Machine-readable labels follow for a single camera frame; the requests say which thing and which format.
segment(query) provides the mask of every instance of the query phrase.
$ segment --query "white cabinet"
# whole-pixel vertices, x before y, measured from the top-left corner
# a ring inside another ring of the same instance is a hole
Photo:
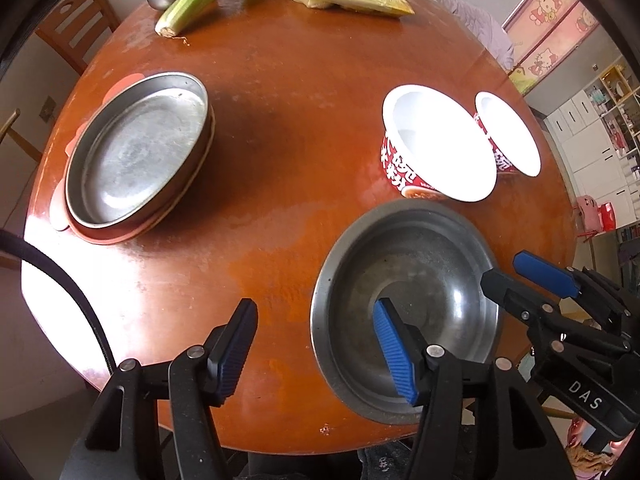
[[[574,173],[580,194],[601,197],[626,185],[625,175],[613,150]]]
[[[574,103],[580,117],[584,121],[584,124],[589,126],[589,124],[595,122],[600,118],[598,112],[593,107],[590,99],[587,97],[587,94],[584,90],[578,92],[571,101]]]
[[[598,205],[611,202],[616,215],[616,227],[624,227],[636,221],[634,204],[627,186],[596,199]]]
[[[564,120],[562,116],[562,112],[560,110],[556,110],[549,117],[545,119],[546,125],[550,128],[550,132],[556,134],[556,139],[562,144],[568,139],[571,139],[573,135],[572,131],[569,129],[569,125]]]
[[[575,135],[580,130],[583,130],[586,124],[582,116],[578,113],[578,108],[575,107],[573,101],[567,101],[560,107],[560,112],[564,117],[564,120],[569,125],[569,129]]]
[[[618,161],[602,121],[590,124],[583,131],[563,142],[562,150],[574,173],[603,158],[603,155],[613,155],[616,162]]]

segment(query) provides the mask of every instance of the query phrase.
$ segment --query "round wooden table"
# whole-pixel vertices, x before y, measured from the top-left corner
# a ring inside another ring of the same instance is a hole
[[[482,90],[510,103],[534,134],[540,176],[498,178],[482,202],[447,205],[476,225],[509,272],[522,249],[560,266],[572,260],[571,205],[529,108],[454,16],[431,0],[409,1],[415,15],[396,20],[292,0],[218,0],[186,41],[157,36],[158,13],[141,6],[92,60],[53,129],[25,238],[76,280],[117,362],[172,360],[225,323],[241,298],[257,303],[258,332],[236,394],[214,410],[223,446],[337,452],[415,430],[343,405],[320,374],[309,335],[312,291],[332,245],[363,213],[399,198],[380,165],[382,102],[395,86],[433,87],[471,113]],[[123,244],[95,246],[55,231],[49,202],[76,128],[119,79],[164,71],[199,78],[216,113],[212,152],[190,190],[157,227]],[[443,156],[455,161],[455,153],[452,143]],[[106,366],[79,309],[33,267],[24,266],[22,280],[55,348],[103,387]],[[498,353],[516,358],[526,347],[524,326],[505,316]],[[165,402],[159,419],[171,426]]]

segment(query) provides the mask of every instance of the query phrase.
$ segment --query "shelf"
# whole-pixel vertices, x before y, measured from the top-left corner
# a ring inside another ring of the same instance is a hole
[[[620,98],[620,101],[616,102],[616,106],[621,105],[623,102],[625,102],[627,99],[629,99],[631,96],[633,96],[634,93],[633,92],[629,92],[627,95],[625,95],[624,97]]]
[[[626,158],[626,157],[628,157],[629,155],[635,155],[637,152],[638,152],[638,149],[637,149],[637,148],[634,148],[634,149],[632,149],[632,150],[629,150],[628,152],[623,153],[623,155],[620,155],[620,156],[618,157],[618,160],[622,160],[623,158]]]

